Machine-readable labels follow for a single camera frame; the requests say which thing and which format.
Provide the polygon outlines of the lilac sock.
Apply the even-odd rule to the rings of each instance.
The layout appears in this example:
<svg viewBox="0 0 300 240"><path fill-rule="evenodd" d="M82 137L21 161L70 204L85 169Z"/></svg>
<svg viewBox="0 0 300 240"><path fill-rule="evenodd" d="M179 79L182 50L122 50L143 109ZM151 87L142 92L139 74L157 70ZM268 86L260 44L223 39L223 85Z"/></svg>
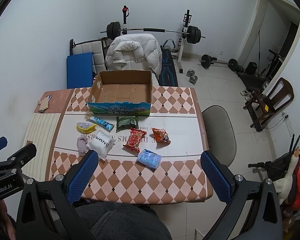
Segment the lilac sock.
<svg viewBox="0 0 300 240"><path fill-rule="evenodd" d="M89 151L87 143L88 143L88 139L85 135L82 135L77 138L77 149L78 149L79 156L83 157Z"/></svg>

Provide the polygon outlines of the white bagged cloth packet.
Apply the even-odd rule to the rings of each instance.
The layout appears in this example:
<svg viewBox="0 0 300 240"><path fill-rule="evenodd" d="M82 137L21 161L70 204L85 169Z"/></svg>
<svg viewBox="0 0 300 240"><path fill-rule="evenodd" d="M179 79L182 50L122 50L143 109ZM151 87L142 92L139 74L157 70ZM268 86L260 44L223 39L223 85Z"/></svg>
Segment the white bagged cloth packet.
<svg viewBox="0 0 300 240"><path fill-rule="evenodd" d="M102 131L98 131L95 137L89 142L89 149L95 151L101 160L106 160L107 154L115 142L116 140L112 137Z"/></svg>

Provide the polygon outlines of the blue tube packet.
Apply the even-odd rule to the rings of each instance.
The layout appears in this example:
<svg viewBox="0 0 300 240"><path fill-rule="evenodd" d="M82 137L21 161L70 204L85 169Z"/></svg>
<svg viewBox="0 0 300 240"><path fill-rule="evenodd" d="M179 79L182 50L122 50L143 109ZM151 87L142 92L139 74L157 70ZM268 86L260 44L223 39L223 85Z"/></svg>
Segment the blue tube packet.
<svg viewBox="0 0 300 240"><path fill-rule="evenodd" d="M97 116L92 115L92 114L87 116L87 120L93 122L94 124L97 124L98 126L101 126L107 132L111 132L114 128L113 124L107 122L106 120L98 118Z"/></svg>

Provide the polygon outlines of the green snack packet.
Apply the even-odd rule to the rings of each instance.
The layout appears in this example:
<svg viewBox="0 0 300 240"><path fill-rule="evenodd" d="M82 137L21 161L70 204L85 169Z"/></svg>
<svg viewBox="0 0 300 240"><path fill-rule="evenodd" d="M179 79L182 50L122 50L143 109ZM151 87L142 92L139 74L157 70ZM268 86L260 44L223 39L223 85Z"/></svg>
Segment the green snack packet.
<svg viewBox="0 0 300 240"><path fill-rule="evenodd" d="M139 120L137 116L117 116L116 117L116 132L124 129L139 128Z"/></svg>

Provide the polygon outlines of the red snack packet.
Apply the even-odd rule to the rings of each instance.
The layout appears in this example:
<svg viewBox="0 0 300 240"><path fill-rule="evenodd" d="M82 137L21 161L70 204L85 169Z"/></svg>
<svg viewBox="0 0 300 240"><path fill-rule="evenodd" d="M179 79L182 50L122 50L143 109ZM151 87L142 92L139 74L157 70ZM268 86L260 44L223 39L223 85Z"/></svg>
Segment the red snack packet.
<svg viewBox="0 0 300 240"><path fill-rule="evenodd" d="M137 128L131 128L130 135L128 137L127 142L124 144L124 147L136 153L140 153L139 144L146 134L147 134L146 131Z"/></svg>

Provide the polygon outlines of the light blue tissue pack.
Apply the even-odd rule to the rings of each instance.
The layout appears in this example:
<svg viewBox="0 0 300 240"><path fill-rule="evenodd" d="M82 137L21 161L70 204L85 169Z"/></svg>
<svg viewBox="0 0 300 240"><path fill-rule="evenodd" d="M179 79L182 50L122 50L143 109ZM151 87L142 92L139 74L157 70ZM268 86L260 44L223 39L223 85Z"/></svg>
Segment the light blue tissue pack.
<svg viewBox="0 0 300 240"><path fill-rule="evenodd" d="M159 167L161 163L161 159L162 159L161 155L156 154L147 149L142 150L137 157L137 161L139 163L145 165L146 167L152 170L156 170Z"/></svg>

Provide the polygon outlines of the orange snack packet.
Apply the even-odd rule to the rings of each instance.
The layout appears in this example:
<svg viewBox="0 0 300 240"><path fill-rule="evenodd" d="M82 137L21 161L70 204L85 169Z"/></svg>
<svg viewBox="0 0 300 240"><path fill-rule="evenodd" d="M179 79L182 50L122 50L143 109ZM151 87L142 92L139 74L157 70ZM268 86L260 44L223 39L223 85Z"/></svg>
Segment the orange snack packet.
<svg viewBox="0 0 300 240"><path fill-rule="evenodd" d="M167 143L167 144L171 143L168 133L165 131L165 129L152 128L152 132L154 135L154 139L157 143Z"/></svg>

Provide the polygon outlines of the small cardboard scrap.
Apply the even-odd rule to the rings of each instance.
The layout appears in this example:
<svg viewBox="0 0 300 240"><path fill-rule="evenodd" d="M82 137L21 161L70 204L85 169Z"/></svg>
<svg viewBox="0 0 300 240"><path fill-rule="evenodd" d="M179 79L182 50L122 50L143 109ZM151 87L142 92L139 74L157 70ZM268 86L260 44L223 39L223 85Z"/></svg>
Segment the small cardboard scrap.
<svg viewBox="0 0 300 240"><path fill-rule="evenodd" d="M43 112L45 112L48 109L48 107L49 107L49 101L51 100L51 98L52 98L52 96L48 95L43 100L41 100L41 101L38 102L38 105L39 105L38 112L39 113L43 113Z"/></svg>

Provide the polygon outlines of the checkered table mat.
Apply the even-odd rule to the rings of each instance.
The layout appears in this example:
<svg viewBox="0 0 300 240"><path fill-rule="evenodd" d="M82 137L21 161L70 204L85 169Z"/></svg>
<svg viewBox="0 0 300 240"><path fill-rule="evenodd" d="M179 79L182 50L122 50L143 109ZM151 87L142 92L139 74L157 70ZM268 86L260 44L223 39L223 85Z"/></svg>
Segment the checkered table mat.
<svg viewBox="0 0 300 240"><path fill-rule="evenodd" d="M38 181L51 180L78 163L76 128L89 114L89 88L48 91L48 109L35 110L24 141L37 147L36 157L24 172ZM202 171L200 155L207 150L203 117L194 89L154 87L151 113L140 118L139 128L147 132L140 149L162 156L156 170L137 161L137 154L124 147L130 132L111 131L116 140L106 160L101 160L83 197L131 204L172 204L204 201L213 194ZM170 144L157 143L152 128L163 128Z"/></svg>

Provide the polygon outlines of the blue folded mat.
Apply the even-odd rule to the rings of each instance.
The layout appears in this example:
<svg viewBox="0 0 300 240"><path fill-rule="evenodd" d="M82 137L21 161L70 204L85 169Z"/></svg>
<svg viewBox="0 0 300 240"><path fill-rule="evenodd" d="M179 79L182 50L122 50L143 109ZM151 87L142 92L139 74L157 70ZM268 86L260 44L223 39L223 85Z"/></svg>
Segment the blue folded mat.
<svg viewBox="0 0 300 240"><path fill-rule="evenodd" d="M69 55L66 59L67 89L91 87L93 85L93 55L83 53Z"/></svg>

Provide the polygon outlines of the open cardboard box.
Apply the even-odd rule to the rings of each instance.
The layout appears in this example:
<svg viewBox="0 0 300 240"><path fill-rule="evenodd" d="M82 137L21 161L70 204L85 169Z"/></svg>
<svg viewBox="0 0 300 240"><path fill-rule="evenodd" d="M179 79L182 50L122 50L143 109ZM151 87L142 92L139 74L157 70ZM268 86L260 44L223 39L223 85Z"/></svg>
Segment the open cardboard box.
<svg viewBox="0 0 300 240"><path fill-rule="evenodd" d="M149 116L152 88L150 71L103 71L96 77L87 106L95 115Z"/></svg>

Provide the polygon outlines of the dark wooden chair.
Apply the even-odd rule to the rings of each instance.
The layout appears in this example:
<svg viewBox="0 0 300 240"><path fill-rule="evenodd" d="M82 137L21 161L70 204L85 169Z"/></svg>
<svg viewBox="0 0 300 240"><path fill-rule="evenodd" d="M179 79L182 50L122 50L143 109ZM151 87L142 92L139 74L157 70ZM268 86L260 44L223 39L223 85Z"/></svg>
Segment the dark wooden chair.
<svg viewBox="0 0 300 240"><path fill-rule="evenodd" d="M262 131L269 119L281 113L293 100L293 87L283 77L278 79L267 95L261 93L259 90L254 91L251 99L243 107L251 117L252 124L250 128L256 129L257 132Z"/></svg>

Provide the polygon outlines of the chrome dumbbell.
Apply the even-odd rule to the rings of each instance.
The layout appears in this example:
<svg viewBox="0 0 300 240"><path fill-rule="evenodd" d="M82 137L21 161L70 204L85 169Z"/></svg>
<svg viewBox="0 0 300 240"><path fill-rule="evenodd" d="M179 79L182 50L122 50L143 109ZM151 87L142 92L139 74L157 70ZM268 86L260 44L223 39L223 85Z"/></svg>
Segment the chrome dumbbell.
<svg viewBox="0 0 300 240"><path fill-rule="evenodd" d="M196 76L196 75L193 75L189 78L189 82L193 85L196 84L197 80L198 80L198 76Z"/></svg>
<svg viewBox="0 0 300 240"><path fill-rule="evenodd" d="M191 76L194 76L194 75L195 75L195 71L192 70L192 69L189 69L189 70L187 71L187 73L186 73L186 76L187 76L187 77L191 77Z"/></svg>

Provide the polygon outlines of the black blue weight bench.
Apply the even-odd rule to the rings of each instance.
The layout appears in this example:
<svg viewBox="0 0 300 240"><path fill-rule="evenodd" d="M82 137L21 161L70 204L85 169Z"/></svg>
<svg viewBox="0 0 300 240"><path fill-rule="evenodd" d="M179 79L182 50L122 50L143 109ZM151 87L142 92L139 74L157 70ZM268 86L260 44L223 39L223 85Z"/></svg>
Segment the black blue weight bench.
<svg viewBox="0 0 300 240"><path fill-rule="evenodd" d="M177 74L171 54L172 51L170 48L165 48L168 41L172 41L173 50L175 50L175 42L172 39L166 40L165 43L160 46L162 52L162 68L158 82L160 86L178 87Z"/></svg>

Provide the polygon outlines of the squat rack stand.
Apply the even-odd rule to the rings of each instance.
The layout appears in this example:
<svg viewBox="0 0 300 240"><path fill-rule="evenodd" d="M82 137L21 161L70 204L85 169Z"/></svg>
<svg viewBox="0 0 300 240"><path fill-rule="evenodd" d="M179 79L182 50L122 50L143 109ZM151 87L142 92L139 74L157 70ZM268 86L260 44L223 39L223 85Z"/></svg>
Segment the squat rack stand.
<svg viewBox="0 0 300 240"><path fill-rule="evenodd" d="M181 74L183 74L183 68L181 66L181 58L182 58L183 49L184 49L184 46L186 43L186 33L187 33L189 23L191 22L191 17L192 17L192 15L190 14L190 9L187 9L187 12L185 13L184 18L183 18L183 26L181 29L180 38L178 40L178 46L176 49L174 49L171 52L172 58L176 60L179 73L181 73Z"/></svg>

